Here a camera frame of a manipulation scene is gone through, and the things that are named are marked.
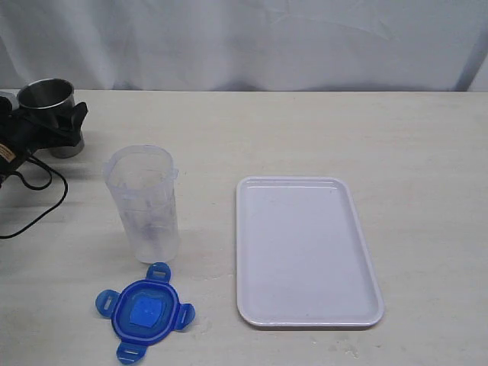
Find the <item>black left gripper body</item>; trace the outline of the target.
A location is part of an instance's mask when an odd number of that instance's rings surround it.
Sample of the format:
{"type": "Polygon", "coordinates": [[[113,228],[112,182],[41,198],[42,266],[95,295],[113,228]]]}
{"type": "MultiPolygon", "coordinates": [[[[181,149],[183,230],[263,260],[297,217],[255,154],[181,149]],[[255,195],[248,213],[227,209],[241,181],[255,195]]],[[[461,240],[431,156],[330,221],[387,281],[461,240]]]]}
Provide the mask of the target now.
{"type": "Polygon", "coordinates": [[[1,181],[12,176],[37,150],[72,141],[73,135],[55,131],[27,110],[13,111],[9,100],[1,96],[1,181]]]}

